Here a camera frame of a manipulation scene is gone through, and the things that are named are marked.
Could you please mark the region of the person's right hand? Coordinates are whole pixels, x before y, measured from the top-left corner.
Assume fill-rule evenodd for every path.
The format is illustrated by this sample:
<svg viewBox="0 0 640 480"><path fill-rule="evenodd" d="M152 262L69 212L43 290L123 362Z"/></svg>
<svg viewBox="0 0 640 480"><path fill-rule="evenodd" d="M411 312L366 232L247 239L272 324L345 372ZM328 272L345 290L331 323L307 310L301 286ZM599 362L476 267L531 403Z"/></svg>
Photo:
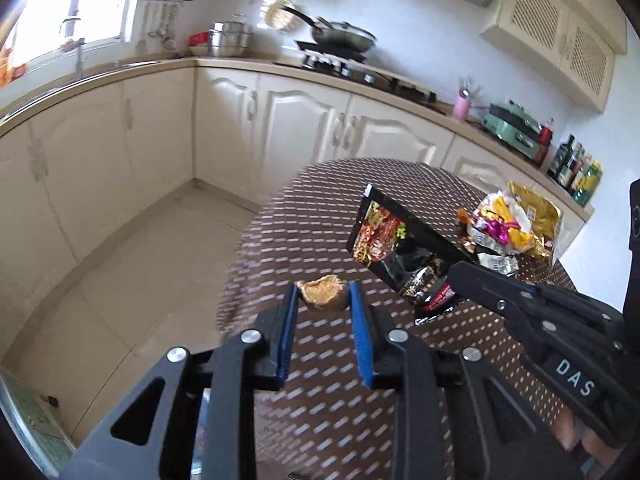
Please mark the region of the person's right hand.
<svg viewBox="0 0 640 480"><path fill-rule="evenodd" d="M588 479L602 479L623 452L621 448L607 446L567 406L560 409L551 430L565 451L573 451L580 444L594 458L596 464L588 472Z"/></svg>

